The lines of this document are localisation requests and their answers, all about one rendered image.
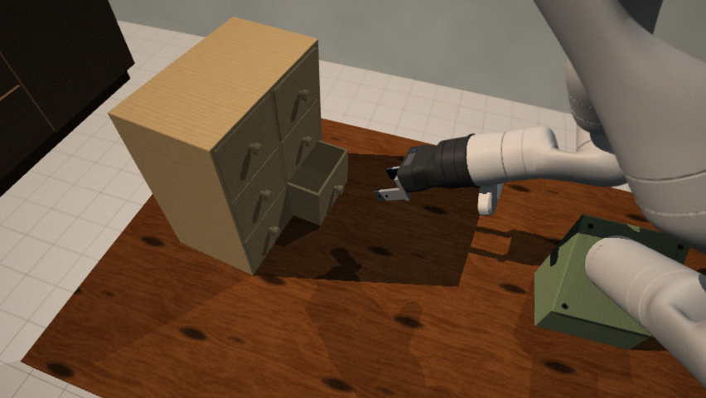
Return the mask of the tan wooden chest of drawers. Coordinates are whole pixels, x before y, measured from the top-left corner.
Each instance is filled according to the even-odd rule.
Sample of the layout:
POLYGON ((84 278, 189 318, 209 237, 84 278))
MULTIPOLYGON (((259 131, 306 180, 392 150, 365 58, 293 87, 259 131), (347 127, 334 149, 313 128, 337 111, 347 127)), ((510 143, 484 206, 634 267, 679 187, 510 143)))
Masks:
POLYGON ((309 153, 287 180, 273 88, 313 47, 320 138, 310 153, 322 140, 318 39, 237 17, 108 112, 182 244, 254 275, 293 217, 288 182, 309 153), (268 93, 278 143, 230 200, 213 151, 268 93), (281 191, 244 240, 231 202, 277 146, 290 219, 254 270, 244 242, 281 191))

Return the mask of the dark olive drawer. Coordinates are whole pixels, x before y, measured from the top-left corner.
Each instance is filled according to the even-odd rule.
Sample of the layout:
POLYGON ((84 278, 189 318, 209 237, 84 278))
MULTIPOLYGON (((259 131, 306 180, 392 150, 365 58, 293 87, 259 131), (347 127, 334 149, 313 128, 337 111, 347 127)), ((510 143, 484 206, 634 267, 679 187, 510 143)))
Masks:
POLYGON ((314 47, 273 88, 280 138, 288 133, 319 95, 314 47))
POLYGON ((319 138, 319 104, 316 99, 281 142, 287 180, 319 138))
POLYGON ((289 219, 288 199, 284 188, 244 242, 254 270, 289 219))
POLYGON ((320 226, 347 176, 347 150, 319 140, 288 182, 292 215, 320 226))
POLYGON ((284 183, 279 146, 231 202, 243 240, 251 232, 284 183))
POLYGON ((230 200, 277 143, 273 104, 268 93, 213 151, 230 200))

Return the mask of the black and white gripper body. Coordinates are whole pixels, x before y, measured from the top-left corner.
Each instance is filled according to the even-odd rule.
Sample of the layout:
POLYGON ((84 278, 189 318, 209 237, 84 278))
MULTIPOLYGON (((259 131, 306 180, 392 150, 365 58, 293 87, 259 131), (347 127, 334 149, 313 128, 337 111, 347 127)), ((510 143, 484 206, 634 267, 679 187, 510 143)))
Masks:
POLYGON ((491 216, 504 183, 512 182, 502 157, 505 132, 471 133, 435 146, 410 147, 397 177, 406 192, 422 192, 431 187, 480 188, 478 211, 481 216, 491 216))

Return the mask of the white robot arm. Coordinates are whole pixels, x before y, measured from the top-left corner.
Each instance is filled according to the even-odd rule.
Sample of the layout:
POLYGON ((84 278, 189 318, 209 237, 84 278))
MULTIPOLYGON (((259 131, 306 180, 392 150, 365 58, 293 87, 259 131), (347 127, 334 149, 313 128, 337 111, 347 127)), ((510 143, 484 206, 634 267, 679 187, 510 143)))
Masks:
MULTIPOLYGON (((511 181, 628 183, 655 228, 706 255, 706 63, 653 36, 662 2, 534 0, 568 57, 576 152, 536 126, 505 132, 503 163, 511 181)), ((585 270, 706 389, 705 275, 621 235, 585 270)))

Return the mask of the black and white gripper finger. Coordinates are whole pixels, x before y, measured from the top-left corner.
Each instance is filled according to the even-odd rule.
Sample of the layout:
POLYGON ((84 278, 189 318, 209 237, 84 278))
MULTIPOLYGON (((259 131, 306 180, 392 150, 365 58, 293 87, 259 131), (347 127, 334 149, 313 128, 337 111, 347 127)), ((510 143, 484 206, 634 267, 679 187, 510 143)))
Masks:
POLYGON ((410 192, 406 192, 400 183, 398 177, 396 176, 394 182, 397 184, 398 188, 382 188, 375 189, 374 194, 378 201, 393 201, 393 200, 403 200, 410 201, 412 195, 410 192))
POLYGON ((397 176, 398 169, 399 169, 399 166, 398 167, 387 167, 386 172, 388 173, 390 179, 395 179, 395 177, 397 176))

